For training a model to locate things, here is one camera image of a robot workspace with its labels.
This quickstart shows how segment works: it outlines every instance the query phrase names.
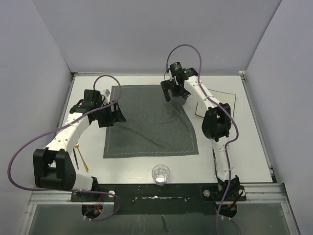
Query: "clear glass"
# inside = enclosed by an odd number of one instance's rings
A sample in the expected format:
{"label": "clear glass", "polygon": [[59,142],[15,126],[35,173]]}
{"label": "clear glass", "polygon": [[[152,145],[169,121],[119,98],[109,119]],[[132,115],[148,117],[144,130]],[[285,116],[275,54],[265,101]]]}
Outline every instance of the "clear glass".
{"label": "clear glass", "polygon": [[157,185],[164,185],[170,178],[170,169],[165,165],[156,165],[152,170],[152,178]]}

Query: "white wall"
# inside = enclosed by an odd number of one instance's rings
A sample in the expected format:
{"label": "white wall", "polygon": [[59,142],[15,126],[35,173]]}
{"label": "white wall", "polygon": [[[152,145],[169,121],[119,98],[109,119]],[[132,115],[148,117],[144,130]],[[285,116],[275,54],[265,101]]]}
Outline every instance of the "white wall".
{"label": "white wall", "polygon": [[[189,43],[203,72],[245,70],[281,0],[33,0],[73,72],[158,73]],[[172,62],[198,67],[181,48]]]}
{"label": "white wall", "polygon": [[274,170],[312,234],[313,1],[282,1],[246,74]]}
{"label": "white wall", "polygon": [[[18,234],[30,192],[13,187],[6,174],[12,154],[30,138],[55,128],[70,72],[31,0],[0,3],[0,234]],[[13,178],[33,186],[32,152],[13,164]]]}

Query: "gold spoon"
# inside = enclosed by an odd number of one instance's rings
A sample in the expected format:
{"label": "gold spoon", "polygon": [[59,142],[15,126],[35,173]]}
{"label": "gold spoon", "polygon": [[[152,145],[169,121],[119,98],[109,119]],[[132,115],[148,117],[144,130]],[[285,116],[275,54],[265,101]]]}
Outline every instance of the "gold spoon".
{"label": "gold spoon", "polygon": [[85,167],[85,169],[86,169],[86,172],[89,172],[88,166],[87,166],[86,162],[85,162],[84,159],[83,159],[82,153],[81,153],[80,150],[79,150],[79,143],[77,142],[74,147],[77,148],[78,153],[79,153],[80,157],[82,158],[82,161],[83,161],[84,167]]}

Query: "metal frame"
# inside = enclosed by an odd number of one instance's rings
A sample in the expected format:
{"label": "metal frame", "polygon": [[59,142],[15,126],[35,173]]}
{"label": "metal frame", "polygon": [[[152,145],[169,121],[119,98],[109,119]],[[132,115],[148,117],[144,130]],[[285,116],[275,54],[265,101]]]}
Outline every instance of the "metal frame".
{"label": "metal frame", "polygon": [[[60,120],[58,123],[58,127],[60,127],[63,123],[63,119],[65,116],[65,111],[68,105],[69,97],[74,85],[75,77],[76,76],[97,76],[101,75],[101,73],[76,73],[74,74],[74,77],[71,81],[71,84],[68,88],[67,97],[64,103],[64,107],[62,110],[62,114],[60,116]],[[253,109],[253,106],[251,104],[251,99],[248,93],[248,88],[246,86],[246,81],[244,80],[244,77],[242,79],[243,87],[245,89],[247,99],[252,111],[252,116],[254,118],[255,125],[257,127],[257,131],[259,134],[259,138],[262,144],[262,148],[265,154],[265,157],[267,159],[268,166],[270,170],[272,170],[272,164],[270,162],[270,158],[268,156],[268,151],[263,139],[263,135],[260,129],[259,122],[257,120],[255,111]],[[285,186],[283,184],[275,184],[275,183],[263,183],[263,184],[242,184],[245,187],[246,191],[246,197],[247,200],[244,202],[237,202],[238,204],[243,203],[280,203],[282,206],[282,210],[284,212],[285,220],[287,227],[289,229],[289,232],[291,235],[299,235],[299,228],[297,226],[297,223],[295,221],[294,215],[292,213],[290,204],[288,202],[288,197],[286,193]],[[30,200],[28,203],[28,208],[26,215],[24,217],[22,227],[20,230],[21,235],[27,235],[30,231],[32,220],[34,218],[34,213],[36,210],[37,205],[93,205],[93,202],[71,202],[71,192],[63,192],[63,191],[38,191],[38,192],[32,192],[30,196]],[[104,205],[112,206],[113,202],[106,202]]]}

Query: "gray cloth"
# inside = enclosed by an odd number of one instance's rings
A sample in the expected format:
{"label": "gray cloth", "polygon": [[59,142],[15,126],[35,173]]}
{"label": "gray cloth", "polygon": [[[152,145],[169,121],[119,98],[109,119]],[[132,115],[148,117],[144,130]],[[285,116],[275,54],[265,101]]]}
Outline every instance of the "gray cloth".
{"label": "gray cloth", "polygon": [[[118,92],[113,86],[111,101]],[[127,122],[107,128],[104,158],[199,153],[187,114],[181,105],[165,101],[160,85],[122,86],[118,104]]]}

